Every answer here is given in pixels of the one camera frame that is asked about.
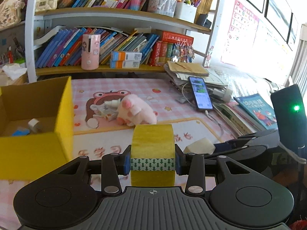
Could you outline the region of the beige eraser block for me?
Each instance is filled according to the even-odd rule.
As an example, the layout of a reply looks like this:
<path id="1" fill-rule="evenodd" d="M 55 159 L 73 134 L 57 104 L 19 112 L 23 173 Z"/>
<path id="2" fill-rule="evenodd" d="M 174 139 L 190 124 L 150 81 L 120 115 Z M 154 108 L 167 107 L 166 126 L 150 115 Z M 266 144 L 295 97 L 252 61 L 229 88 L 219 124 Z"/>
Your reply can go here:
<path id="1" fill-rule="evenodd" d="M 202 138 L 184 149 L 184 153 L 195 153 L 195 154 L 213 154 L 215 151 L 214 144 L 207 138 Z"/>

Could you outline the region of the yellow tape roll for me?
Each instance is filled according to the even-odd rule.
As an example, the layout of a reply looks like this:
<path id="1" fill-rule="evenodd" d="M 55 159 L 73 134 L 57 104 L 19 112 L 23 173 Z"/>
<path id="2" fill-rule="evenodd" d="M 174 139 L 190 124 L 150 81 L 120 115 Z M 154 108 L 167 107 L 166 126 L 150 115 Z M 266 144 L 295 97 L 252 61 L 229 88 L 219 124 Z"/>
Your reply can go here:
<path id="1" fill-rule="evenodd" d="M 172 125 L 137 125 L 133 132 L 130 164 L 132 186 L 174 186 L 175 142 Z"/>

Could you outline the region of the pink plush pig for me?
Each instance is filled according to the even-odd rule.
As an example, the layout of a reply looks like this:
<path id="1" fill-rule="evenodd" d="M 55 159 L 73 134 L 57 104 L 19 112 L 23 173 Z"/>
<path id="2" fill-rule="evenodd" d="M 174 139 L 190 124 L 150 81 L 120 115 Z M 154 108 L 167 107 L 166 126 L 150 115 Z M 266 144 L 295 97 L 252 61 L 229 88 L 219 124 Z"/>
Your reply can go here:
<path id="1" fill-rule="evenodd" d="M 120 125 L 136 126 L 140 124 L 155 125 L 158 112 L 135 94 L 125 96 L 119 107 L 116 121 Z"/>

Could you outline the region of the blue plastic packet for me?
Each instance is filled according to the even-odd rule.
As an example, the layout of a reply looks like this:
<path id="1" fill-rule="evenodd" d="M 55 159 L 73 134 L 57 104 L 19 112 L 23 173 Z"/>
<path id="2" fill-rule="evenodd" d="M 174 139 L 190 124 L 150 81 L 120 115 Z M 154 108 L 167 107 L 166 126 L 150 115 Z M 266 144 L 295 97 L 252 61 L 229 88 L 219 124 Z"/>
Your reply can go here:
<path id="1" fill-rule="evenodd" d="M 30 130 L 26 128 L 17 129 L 12 136 L 27 136 L 30 134 Z"/>

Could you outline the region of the staples box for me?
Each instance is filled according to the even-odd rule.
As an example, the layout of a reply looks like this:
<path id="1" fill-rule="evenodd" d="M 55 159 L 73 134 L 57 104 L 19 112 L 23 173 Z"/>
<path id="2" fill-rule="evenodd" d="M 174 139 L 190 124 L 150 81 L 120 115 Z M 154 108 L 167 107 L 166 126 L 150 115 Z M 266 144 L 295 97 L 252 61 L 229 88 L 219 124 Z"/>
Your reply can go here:
<path id="1" fill-rule="evenodd" d="M 118 112 L 114 108 L 109 108 L 107 106 L 102 106 L 97 109 L 98 115 L 104 118 L 106 121 L 110 122 L 117 118 Z"/>

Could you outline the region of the white spray bottle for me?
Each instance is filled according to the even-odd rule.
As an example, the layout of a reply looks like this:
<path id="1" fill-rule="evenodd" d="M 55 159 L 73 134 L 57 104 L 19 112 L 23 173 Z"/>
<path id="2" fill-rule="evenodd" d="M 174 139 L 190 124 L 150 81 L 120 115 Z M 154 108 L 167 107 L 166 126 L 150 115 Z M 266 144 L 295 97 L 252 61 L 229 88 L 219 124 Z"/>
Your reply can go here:
<path id="1" fill-rule="evenodd" d="M 117 100 L 110 100 L 110 101 L 105 101 L 104 105 L 109 107 L 109 108 L 118 108 L 122 99 L 117 99 Z"/>

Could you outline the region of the stack of books right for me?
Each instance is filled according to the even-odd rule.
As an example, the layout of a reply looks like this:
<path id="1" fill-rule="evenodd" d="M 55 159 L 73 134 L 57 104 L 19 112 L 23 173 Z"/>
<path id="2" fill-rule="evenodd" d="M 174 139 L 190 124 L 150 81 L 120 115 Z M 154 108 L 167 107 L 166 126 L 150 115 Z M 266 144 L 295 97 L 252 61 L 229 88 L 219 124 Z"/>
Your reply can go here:
<path id="1" fill-rule="evenodd" d="M 236 101 L 229 103 L 214 102 L 213 107 L 239 136 L 266 130 Z"/>

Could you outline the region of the brown envelope paper stack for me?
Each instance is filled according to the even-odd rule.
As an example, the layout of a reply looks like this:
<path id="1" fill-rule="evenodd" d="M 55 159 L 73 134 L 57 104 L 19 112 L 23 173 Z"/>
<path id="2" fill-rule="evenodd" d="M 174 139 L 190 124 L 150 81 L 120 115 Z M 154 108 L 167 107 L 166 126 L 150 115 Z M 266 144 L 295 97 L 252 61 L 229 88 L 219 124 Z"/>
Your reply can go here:
<path id="1" fill-rule="evenodd" d="M 209 72 L 201 65 L 197 63 L 187 62 L 171 62 L 168 61 L 170 71 L 174 73 L 185 73 L 198 76 L 209 76 Z"/>

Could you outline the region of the orange white box lower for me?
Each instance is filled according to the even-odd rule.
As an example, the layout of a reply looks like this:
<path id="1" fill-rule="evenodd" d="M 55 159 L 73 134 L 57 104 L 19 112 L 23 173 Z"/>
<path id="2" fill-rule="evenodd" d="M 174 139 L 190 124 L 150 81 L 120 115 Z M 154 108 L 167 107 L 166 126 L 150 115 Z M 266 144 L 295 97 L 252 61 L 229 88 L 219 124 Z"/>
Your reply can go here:
<path id="1" fill-rule="evenodd" d="M 111 61 L 110 67 L 112 69 L 138 69 L 140 61 Z"/>

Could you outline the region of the orange white box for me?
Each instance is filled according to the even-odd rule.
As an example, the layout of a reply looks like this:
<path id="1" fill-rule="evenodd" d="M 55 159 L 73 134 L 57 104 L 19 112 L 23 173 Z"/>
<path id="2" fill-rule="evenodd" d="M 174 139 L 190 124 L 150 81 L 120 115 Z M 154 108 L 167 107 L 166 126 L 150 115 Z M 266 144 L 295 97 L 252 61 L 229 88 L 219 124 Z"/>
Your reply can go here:
<path id="1" fill-rule="evenodd" d="M 138 69 L 140 61 L 111 61 L 110 67 L 112 69 Z"/>
<path id="2" fill-rule="evenodd" d="M 139 52 L 127 52 L 127 51 L 112 51 L 112 61 L 140 61 L 142 59 L 142 53 Z"/>

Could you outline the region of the orange white box upper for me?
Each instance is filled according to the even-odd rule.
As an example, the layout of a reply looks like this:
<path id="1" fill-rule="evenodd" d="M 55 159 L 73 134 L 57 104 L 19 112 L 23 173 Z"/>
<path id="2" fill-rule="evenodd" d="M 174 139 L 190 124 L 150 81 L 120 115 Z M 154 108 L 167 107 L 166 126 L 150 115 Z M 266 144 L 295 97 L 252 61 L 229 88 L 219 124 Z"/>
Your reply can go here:
<path id="1" fill-rule="evenodd" d="M 140 61 L 142 59 L 142 53 L 139 52 L 127 52 L 127 51 L 112 51 L 112 61 Z"/>

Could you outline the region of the red dictionary book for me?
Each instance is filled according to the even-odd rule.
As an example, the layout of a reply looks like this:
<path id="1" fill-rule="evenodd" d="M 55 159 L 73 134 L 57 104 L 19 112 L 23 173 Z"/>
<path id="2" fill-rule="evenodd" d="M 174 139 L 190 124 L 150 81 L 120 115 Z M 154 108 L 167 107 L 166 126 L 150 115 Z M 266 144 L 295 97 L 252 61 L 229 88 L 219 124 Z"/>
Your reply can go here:
<path id="1" fill-rule="evenodd" d="M 160 36 L 160 40 L 163 42 L 186 43 L 188 45 L 192 45 L 194 42 L 194 38 L 191 36 L 162 30 L 156 30 L 155 32 Z"/>

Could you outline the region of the tissue box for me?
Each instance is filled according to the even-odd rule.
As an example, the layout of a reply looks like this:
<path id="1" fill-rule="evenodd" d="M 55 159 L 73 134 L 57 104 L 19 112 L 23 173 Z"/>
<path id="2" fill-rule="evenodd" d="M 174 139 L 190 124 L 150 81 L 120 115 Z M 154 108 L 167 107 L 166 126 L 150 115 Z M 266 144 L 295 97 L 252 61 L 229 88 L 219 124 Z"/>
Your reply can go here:
<path id="1" fill-rule="evenodd" d="M 1 67 L 0 86 L 22 85 L 28 80 L 27 68 L 18 63 L 6 64 Z"/>

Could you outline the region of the white wooden bookshelf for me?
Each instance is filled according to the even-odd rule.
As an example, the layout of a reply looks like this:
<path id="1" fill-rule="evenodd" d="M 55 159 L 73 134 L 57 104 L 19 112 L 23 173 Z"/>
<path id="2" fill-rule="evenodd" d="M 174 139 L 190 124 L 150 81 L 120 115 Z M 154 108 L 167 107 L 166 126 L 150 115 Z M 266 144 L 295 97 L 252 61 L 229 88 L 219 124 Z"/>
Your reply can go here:
<path id="1" fill-rule="evenodd" d="M 210 29 L 187 21 L 171 18 L 165 15 L 150 12 L 134 11 L 129 9 L 115 9 L 103 7 L 91 8 L 65 8 L 48 10 L 46 12 L 35 13 L 36 0 L 28 0 L 26 5 L 26 19 L 24 25 L 24 46 L 26 56 L 26 68 L 29 83 L 37 81 L 41 75 L 64 74 L 82 72 L 80 67 L 48 67 L 35 68 L 35 56 L 39 45 L 34 44 L 37 37 L 37 27 L 41 27 L 42 33 L 47 33 L 55 26 L 61 25 L 67 28 L 77 26 L 94 26 L 112 29 L 120 29 L 131 33 L 135 28 L 151 28 L 152 30 L 163 30 L 185 34 L 187 31 L 203 33 L 209 36 L 209 41 L 205 46 L 208 50 L 215 44 L 217 39 L 219 24 L 221 20 L 221 1 L 217 2 L 214 10 L 214 19 Z"/>

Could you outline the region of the alphabet wall poster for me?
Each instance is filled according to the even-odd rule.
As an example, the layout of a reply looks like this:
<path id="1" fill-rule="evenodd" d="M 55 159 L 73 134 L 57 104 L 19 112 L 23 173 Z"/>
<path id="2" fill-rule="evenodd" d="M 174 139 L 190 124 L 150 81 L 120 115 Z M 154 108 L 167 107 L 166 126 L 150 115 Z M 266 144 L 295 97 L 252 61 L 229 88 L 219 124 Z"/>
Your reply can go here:
<path id="1" fill-rule="evenodd" d="M 259 18 L 235 0 L 221 61 L 237 67 L 248 61 L 258 25 Z"/>

